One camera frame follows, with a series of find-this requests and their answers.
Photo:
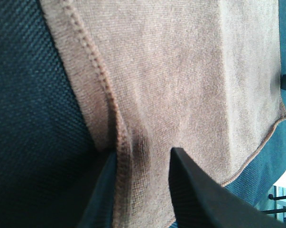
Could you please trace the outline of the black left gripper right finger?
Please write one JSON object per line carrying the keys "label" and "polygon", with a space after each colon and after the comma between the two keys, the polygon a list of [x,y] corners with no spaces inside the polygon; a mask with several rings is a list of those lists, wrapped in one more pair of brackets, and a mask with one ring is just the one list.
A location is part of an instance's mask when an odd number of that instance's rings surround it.
{"label": "black left gripper right finger", "polygon": [[182,148],[172,148],[169,190],[179,228],[286,228],[206,174]]}

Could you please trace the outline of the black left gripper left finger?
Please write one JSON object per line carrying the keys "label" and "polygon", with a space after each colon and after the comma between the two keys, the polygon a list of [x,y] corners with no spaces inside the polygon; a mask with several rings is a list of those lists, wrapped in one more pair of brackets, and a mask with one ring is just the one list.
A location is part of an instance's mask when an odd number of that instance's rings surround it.
{"label": "black left gripper left finger", "polygon": [[81,180],[83,212],[77,228],[111,228],[116,179],[116,152],[93,159]]}

